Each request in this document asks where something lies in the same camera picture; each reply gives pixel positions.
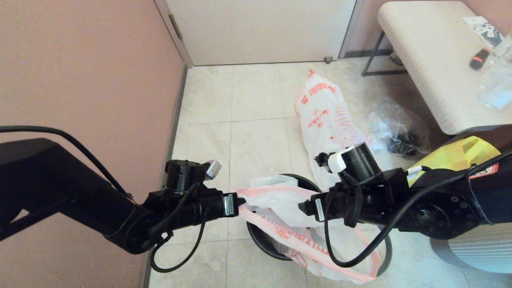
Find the white bench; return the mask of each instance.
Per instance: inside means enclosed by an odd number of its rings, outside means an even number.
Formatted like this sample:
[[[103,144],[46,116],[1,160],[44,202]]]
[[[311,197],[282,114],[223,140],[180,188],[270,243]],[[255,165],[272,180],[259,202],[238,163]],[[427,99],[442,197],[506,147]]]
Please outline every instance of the white bench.
[[[512,105],[491,111],[478,103],[477,80],[489,63],[479,71],[469,66],[485,47],[462,19],[471,16],[475,14],[458,1],[388,2],[378,12],[382,36],[386,34],[448,135],[512,124]]]

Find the red and black object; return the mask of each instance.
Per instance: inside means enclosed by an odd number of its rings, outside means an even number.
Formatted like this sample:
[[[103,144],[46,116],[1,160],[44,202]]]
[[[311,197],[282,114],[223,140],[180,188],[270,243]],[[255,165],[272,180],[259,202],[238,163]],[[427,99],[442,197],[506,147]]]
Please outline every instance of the red and black object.
[[[487,60],[487,57],[490,54],[490,50],[487,48],[484,48],[478,52],[473,59],[471,59],[470,66],[474,70],[478,70],[482,68],[483,64],[485,63],[485,60]]]

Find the black trash can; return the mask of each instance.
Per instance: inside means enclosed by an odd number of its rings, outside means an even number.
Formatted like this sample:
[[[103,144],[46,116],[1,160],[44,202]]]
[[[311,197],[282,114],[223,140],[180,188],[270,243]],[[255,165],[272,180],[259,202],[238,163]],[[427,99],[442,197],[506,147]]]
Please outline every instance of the black trash can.
[[[311,182],[307,178],[304,178],[302,176],[295,175],[295,174],[282,174],[282,175],[290,176],[290,177],[293,177],[293,178],[297,179],[298,186],[300,188],[316,191],[318,193],[322,192],[320,190],[320,188],[318,188],[318,186],[315,185],[315,183]],[[272,242],[270,241],[271,237],[268,236],[265,232],[263,232],[260,228],[258,228],[258,226],[248,222],[247,223],[247,229],[249,230],[249,234],[251,235],[251,238],[254,240],[256,245],[263,252],[265,252],[266,254],[268,254],[268,255],[276,258],[276,259],[279,259],[279,260],[291,261],[290,258],[288,258],[285,255],[279,253],[275,249],[274,245],[272,245]]]

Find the tile floor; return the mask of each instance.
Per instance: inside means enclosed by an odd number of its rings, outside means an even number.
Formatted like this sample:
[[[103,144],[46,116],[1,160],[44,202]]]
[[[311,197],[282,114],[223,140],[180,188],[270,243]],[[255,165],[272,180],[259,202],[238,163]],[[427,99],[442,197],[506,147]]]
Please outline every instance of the tile floor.
[[[367,131],[364,121],[371,104],[390,97],[430,124],[434,146],[446,141],[410,77],[361,77],[366,60],[194,67],[186,81],[173,159],[217,159],[223,168],[207,185],[223,191],[235,192],[248,187],[252,178],[279,173],[312,179],[300,122],[293,110],[309,69],[340,86],[355,124],[363,131]],[[377,57],[372,67],[390,65],[387,57]],[[412,164],[384,152],[375,158],[383,170]],[[198,231],[199,227],[175,231],[156,262],[163,267],[180,262],[192,249]],[[368,228],[367,233],[376,231]],[[364,287],[511,286],[508,275],[463,270],[441,261],[423,235],[393,231],[391,238],[390,268]],[[152,271],[150,278],[150,288],[356,286],[314,276],[294,262],[267,256],[252,242],[240,217],[208,222],[198,250],[185,266],[168,274]]]

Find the wall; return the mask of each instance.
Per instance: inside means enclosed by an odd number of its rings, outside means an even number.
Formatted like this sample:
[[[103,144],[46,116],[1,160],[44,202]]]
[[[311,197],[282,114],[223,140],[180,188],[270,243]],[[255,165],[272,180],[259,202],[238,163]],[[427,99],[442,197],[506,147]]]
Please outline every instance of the wall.
[[[0,125],[69,132],[138,202],[159,189],[183,63],[152,0],[2,0],[0,35]],[[36,136],[84,159],[0,142]],[[54,215],[0,242],[0,286],[139,287],[145,259]]]
[[[360,2],[360,12],[354,15],[350,26],[354,25],[354,33],[350,39],[345,39],[346,51],[372,50],[381,32],[377,21],[377,12],[386,2],[392,0],[357,0]],[[484,16],[493,23],[500,32],[506,34],[512,29],[512,4],[510,0],[463,0],[471,10],[479,16]],[[380,49],[391,48],[386,38]]]

